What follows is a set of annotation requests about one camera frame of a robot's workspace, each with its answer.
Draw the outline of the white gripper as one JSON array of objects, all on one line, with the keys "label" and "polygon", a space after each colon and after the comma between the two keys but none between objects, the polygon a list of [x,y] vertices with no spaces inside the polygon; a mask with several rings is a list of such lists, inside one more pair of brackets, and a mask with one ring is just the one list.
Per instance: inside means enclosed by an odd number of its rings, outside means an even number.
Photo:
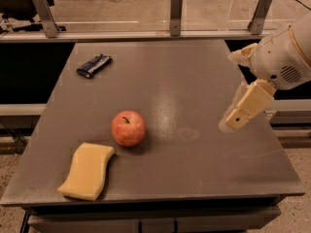
[{"label": "white gripper", "polygon": [[259,78],[238,87],[219,122],[223,133],[232,133],[272,104],[276,87],[289,90],[311,81],[311,29],[306,23],[282,26],[259,44],[233,51],[227,58],[245,67],[250,64]]}]

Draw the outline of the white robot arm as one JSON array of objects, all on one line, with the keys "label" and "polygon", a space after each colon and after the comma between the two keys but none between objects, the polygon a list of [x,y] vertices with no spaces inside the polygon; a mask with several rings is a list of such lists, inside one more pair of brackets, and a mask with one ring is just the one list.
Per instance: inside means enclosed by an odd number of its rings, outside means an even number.
[{"label": "white robot arm", "polygon": [[246,125],[274,101],[278,90],[311,81],[311,14],[284,24],[259,43],[231,52],[230,62],[250,69],[256,79],[237,88],[219,122],[224,133]]}]

